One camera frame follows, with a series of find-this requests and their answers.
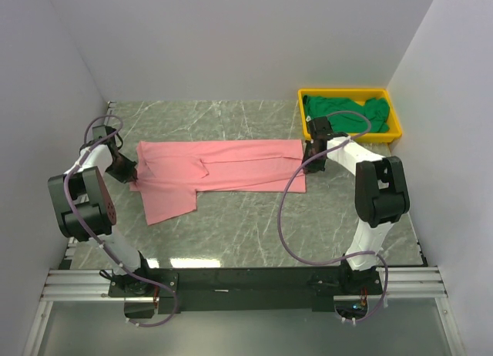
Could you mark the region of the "pink t shirt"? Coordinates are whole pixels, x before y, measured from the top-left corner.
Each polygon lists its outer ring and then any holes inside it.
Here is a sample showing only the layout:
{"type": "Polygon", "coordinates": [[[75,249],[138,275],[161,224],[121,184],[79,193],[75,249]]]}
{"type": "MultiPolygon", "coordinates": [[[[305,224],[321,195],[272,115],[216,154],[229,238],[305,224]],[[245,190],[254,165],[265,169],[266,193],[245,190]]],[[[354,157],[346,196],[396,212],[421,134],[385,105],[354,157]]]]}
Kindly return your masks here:
{"type": "Polygon", "coordinates": [[[146,222],[161,223],[197,208],[202,192],[304,193],[297,171],[304,148],[298,139],[139,142],[137,180],[146,222]]]}

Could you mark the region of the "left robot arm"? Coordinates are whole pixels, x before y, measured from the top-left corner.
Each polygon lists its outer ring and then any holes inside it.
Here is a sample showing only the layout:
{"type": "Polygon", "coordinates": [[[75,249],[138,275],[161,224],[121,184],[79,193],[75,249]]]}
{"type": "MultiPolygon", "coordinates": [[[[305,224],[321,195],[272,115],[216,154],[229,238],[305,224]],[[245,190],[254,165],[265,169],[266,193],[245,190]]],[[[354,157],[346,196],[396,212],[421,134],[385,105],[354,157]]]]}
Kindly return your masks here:
{"type": "Polygon", "coordinates": [[[122,138],[111,126],[96,126],[84,141],[75,164],[48,181],[55,217],[62,234],[98,249],[112,273],[100,275],[135,295],[148,294],[154,277],[143,255],[116,228],[116,209],[103,180],[108,173],[120,183],[137,181],[136,162],[120,153],[122,138]]]}

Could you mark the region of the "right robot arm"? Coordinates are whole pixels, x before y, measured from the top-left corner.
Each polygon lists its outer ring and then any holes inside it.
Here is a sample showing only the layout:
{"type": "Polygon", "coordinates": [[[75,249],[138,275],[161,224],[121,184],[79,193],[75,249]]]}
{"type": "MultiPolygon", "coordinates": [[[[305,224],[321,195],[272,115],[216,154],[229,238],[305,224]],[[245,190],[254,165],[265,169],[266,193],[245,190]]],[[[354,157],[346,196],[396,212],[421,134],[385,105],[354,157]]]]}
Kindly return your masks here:
{"type": "Polygon", "coordinates": [[[375,254],[387,233],[409,211],[403,163],[396,156],[373,153],[348,134],[335,131],[327,118],[311,119],[307,128],[310,139],[303,161],[327,149],[333,151],[304,166],[304,173],[324,171],[326,161],[332,160],[355,176],[354,205],[359,221],[345,253],[349,267],[338,274],[340,289],[354,294],[365,284],[362,271],[377,264],[375,254]]]}

